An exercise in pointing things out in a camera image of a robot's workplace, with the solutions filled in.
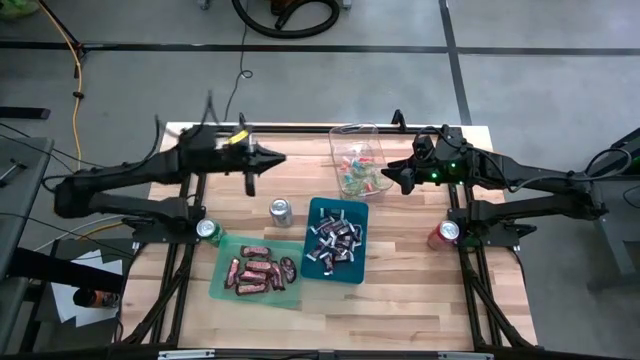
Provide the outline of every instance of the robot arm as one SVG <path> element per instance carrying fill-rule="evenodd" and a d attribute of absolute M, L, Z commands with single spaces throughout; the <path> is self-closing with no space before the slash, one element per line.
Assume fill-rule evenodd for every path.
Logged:
<path fill-rule="evenodd" d="M 104 191 L 148 182 L 179 184 L 192 173 L 242 172 L 246 194 L 255 196 L 254 176 L 285 159 L 285 155 L 253 143 L 251 128 L 242 117 L 228 137 L 219 134 L 215 125 L 194 126 L 180 135 L 176 146 L 146 160 L 81 170 L 65 177 L 55 188 L 54 210 L 63 218 L 93 213 L 149 217 L 180 230 L 202 219 L 204 210 L 189 206 L 183 198 L 154 201 Z"/>
<path fill-rule="evenodd" d="M 502 220 L 562 214 L 594 220 L 607 212 L 584 172 L 561 172 L 518 164 L 512 158 L 473 147 L 444 125 L 434 146 L 429 136 L 418 134 L 413 155 L 388 164 L 382 173 L 409 194 L 416 184 L 466 184 L 485 189 L 529 188 L 553 195 L 538 199 L 492 204 L 470 201 L 468 222 L 493 225 Z"/>

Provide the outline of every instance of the green tray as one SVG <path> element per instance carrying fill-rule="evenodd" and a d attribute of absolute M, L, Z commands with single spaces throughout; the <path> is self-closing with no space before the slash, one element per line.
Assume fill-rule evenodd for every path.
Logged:
<path fill-rule="evenodd" d="M 243 269 L 247 261 L 250 260 L 250 258 L 240 256 L 240 247 L 242 245 L 267 246 L 271 249 L 271 259 L 274 261 L 277 260 L 278 263 L 280 262 L 280 258 L 284 256 L 290 257 L 291 260 L 295 262 L 296 269 L 298 270 L 296 280 L 293 284 L 287 284 L 285 281 L 285 291 L 274 291 L 270 288 L 269 292 L 264 294 L 238 296 L 236 295 L 235 288 L 225 289 L 224 281 L 227 276 L 227 271 L 229 270 L 231 259 L 234 256 L 240 259 L 241 269 Z M 298 307 L 298 301 L 300 299 L 300 283 L 302 281 L 302 276 L 300 276 L 301 262 L 302 244 L 300 243 L 226 235 L 220 241 L 218 258 L 216 259 L 216 266 L 213 271 L 211 284 L 209 285 L 209 296 L 214 299 L 252 302 L 288 309 L 296 308 Z"/>

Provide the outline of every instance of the soda can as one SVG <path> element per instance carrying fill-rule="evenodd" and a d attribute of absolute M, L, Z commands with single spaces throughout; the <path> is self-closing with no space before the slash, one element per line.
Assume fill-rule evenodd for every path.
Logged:
<path fill-rule="evenodd" d="M 205 240 L 215 247 L 220 245 L 220 240 L 227 234 L 219 223 L 211 219 L 200 220 L 198 225 L 196 225 L 196 232 L 202 240 Z"/>
<path fill-rule="evenodd" d="M 451 248 L 460 236 L 460 228 L 453 221 L 444 220 L 427 238 L 427 245 L 433 250 L 444 250 Z"/>
<path fill-rule="evenodd" d="M 293 225 L 293 213 L 291 204 L 284 199 L 275 199 L 269 207 L 269 213 L 273 224 L 277 227 L 289 227 Z"/>

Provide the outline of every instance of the clear plastic tray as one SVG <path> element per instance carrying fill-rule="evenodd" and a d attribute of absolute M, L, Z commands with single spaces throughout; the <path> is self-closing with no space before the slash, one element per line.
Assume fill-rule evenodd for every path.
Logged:
<path fill-rule="evenodd" d="M 387 162 L 374 124 L 335 127 L 329 131 L 329 143 L 342 199 L 366 201 L 393 185 L 380 172 Z"/>

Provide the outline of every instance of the wooden table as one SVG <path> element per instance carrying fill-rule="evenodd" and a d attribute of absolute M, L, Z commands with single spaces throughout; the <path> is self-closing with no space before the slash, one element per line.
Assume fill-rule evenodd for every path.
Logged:
<path fill-rule="evenodd" d="M 174 131 L 184 123 L 169 124 Z M 489 130 L 463 127 L 476 147 L 491 150 Z M 302 241 L 312 197 L 338 197 L 326 134 L 258 134 L 287 161 L 256 180 L 255 198 L 244 195 L 241 175 L 209 175 L 205 205 L 231 234 Z M 384 135 L 387 161 L 411 154 L 413 135 Z M 175 144 L 165 136 L 163 149 Z M 179 186 L 154 184 L 149 197 L 177 196 Z M 474 189 L 477 199 L 504 201 L 501 191 Z M 292 204 L 294 225 L 275 228 L 268 207 L 276 197 Z M 470 350 L 472 342 L 456 251 L 435 252 L 426 236 L 450 207 L 446 186 L 417 186 L 411 195 L 394 185 L 370 203 L 365 282 L 348 286 L 304 280 L 295 310 L 214 300 L 209 297 L 217 249 L 199 245 L 184 310 L 180 347 L 343 350 Z M 149 245 L 134 263 L 124 295 L 125 336 L 157 298 L 166 245 Z M 536 343 L 520 267 L 506 249 L 487 249 L 497 303 L 525 339 Z M 164 334 L 173 303 L 167 307 Z M 484 306 L 478 306 L 489 341 Z"/>

